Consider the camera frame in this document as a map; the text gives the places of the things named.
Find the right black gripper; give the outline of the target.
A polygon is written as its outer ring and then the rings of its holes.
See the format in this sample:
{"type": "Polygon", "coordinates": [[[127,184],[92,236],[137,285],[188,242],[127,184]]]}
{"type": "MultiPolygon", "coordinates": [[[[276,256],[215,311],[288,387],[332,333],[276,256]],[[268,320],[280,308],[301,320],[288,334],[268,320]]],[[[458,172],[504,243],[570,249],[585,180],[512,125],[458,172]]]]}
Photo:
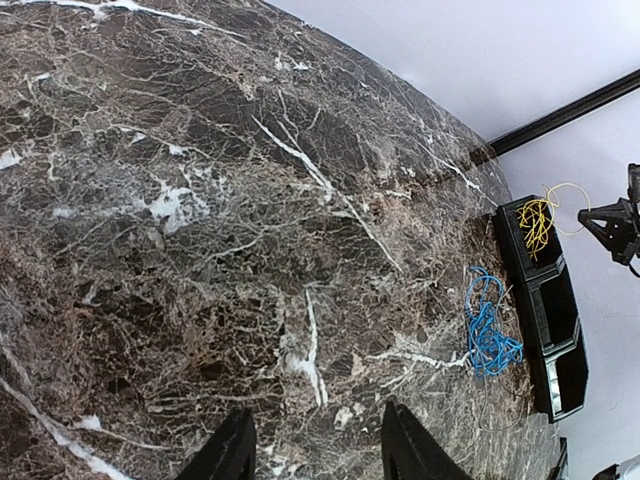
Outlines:
{"type": "Polygon", "coordinates": [[[630,265],[639,256],[639,213],[629,200],[582,209],[577,219],[602,245],[611,245],[614,262],[630,265]]]}

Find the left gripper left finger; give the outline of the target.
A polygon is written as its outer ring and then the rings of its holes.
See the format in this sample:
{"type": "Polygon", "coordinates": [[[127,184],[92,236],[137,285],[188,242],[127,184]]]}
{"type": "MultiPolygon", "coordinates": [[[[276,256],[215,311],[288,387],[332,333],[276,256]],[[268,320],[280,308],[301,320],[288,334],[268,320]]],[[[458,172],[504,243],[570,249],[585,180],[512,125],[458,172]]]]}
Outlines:
{"type": "Polygon", "coordinates": [[[256,447],[256,427],[251,410],[234,409],[176,480],[254,479],[256,447]]]}

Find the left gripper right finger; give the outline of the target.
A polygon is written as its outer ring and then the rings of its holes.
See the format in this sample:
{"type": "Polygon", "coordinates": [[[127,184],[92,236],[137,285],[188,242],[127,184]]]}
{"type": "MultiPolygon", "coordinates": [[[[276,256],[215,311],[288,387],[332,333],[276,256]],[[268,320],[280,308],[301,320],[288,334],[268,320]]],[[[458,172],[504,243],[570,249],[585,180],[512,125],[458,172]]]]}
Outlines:
{"type": "Polygon", "coordinates": [[[471,480],[412,411],[394,401],[385,405],[381,454],[385,479],[471,480]]]}

